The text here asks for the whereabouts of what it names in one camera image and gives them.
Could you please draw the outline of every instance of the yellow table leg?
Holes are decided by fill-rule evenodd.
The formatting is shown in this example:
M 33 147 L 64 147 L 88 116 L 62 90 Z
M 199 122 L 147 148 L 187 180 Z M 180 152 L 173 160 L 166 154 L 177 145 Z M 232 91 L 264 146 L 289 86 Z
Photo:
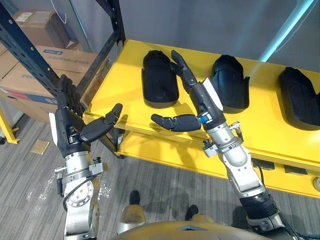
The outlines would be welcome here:
M 18 144 L 19 139 L 16 139 L 12 129 L 10 127 L 10 125 L 8 124 L 4 113 L 2 112 L 1 108 L 0 108 L 0 127 L 6 137 L 6 140 L 8 141 L 8 143 L 11 144 Z

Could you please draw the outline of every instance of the black cable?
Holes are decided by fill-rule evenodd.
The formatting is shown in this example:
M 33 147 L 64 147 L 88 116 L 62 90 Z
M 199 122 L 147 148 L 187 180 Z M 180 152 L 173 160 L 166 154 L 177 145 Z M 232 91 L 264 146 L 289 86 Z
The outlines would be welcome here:
M 261 182 L 263 185 L 265 185 L 265 178 L 264 178 L 264 173 L 262 172 L 262 168 L 261 166 L 257 163 L 256 160 L 253 160 L 254 164 L 257 166 L 257 168 L 259 169 L 260 171 L 260 177 L 261 177 Z
M 68 208 L 67 208 L 67 205 L 66 205 L 66 202 L 68 200 L 68 198 L 70 198 L 70 196 L 78 189 L 80 188 L 83 184 L 85 184 L 86 182 L 89 182 L 90 180 L 94 179 L 96 176 L 98 176 L 100 173 L 96 174 L 96 175 L 92 175 L 90 177 L 88 177 L 85 181 L 83 181 L 82 183 L 80 183 L 78 186 L 76 186 L 73 190 L 71 190 L 66 196 L 65 198 L 63 199 L 63 202 L 62 202 L 62 205 L 63 205 L 63 208 L 66 212 L 68 212 Z
M 283 222 L 284 224 L 284 228 L 286 231 L 289 230 L 289 234 L 292 236 L 292 237 L 296 237 L 296 239 L 300 239 L 298 237 L 298 234 L 296 233 L 296 231 L 291 227 L 291 225 L 287 222 L 287 220 L 284 218 L 283 214 L 281 212 L 279 212 L 279 216 L 280 216 L 280 219 L 281 221 Z

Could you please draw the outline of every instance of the gray wall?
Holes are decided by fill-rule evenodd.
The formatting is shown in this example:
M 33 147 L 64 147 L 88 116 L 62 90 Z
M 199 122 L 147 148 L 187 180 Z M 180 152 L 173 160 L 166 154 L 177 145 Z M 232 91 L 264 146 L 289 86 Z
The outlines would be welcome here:
M 64 17 L 62 1 L 53 0 Z M 20 9 L 53 10 L 49 0 L 13 2 Z M 94 0 L 72 0 L 72 3 L 93 50 L 98 52 L 112 32 L 109 17 Z M 127 39 L 255 60 L 296 3 L 296 0 L 120 0 Z M 320 72 L 319 9 L 318 3 L 269 62 Z

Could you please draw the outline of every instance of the metal shelving rack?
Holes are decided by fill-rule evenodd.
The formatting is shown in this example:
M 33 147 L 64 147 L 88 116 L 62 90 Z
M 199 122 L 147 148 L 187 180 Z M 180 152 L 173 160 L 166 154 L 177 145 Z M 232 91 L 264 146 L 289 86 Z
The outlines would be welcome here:
M 76 87 L 76 91 L 82 96 L 92 81 L 93 77 L 107 58 L 110 50 L 116 43 L 123 46 L 126 40 L 125 29 L 122 21 L 119 0 L 96 0 L 102 9 L 109 15 L 113 33 L 103 45 L 97 57 L 89 67 L 87 73 Z M 12 53 L 13 56 L 33 75 L 33 77 L 48 90 L 54 97 L 57 96 L 59 77 L 49 66 L 23 33 L 6 8 L 0 2 L 0 42 Z M 115 155 L 118 150 L 118 130 L 113 131 L 113 138 L 107 136 L 100 141 Z

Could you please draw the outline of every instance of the box label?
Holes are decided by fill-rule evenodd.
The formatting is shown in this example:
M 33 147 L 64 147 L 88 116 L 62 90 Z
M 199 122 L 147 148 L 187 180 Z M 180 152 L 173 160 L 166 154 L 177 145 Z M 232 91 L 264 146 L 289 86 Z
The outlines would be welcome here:
M 8 92 L 13 96 L 15 96 L 17 99 L 29 100 L 37 103 L 51 104 L 51 105 L 58 104 L 57 100 L 54 97 L 50 97 L 50 96 L 39 96 L 39 95 L 30 94 L 30 93 L 23 93 L 18 91 L 11 91 L 11 90 L 8 90 Z
M 50 49 L 45 49 L 43 50 L 43 52 L 47 54 L 57 54 L 57 55 L 62 55 L 64 53 L 63 51 L 56 51 L 56 50 L 50 50 Z
M 28 17 L 32 15 L 32 12 L 23 12 L 20 16 L 16 18 L 16 22 L 25 22 Z
M 8 90 L 8 92 L 11 93 L 13 96 L 15 96 L 17 99 L 23 99 L 23 100 L 30 101 L 30 98 L 28 98 L 23 92 L 11 91 L 11 90 Z
M 34 102 L 43 103 L 43 104 L 51 104 L 51 105 L 57 105 L 57 100 L 54 97 L 49 96 L 39 96 L 39 95 L 33 95 L 29 93 L 25 93 L 25 95 Z

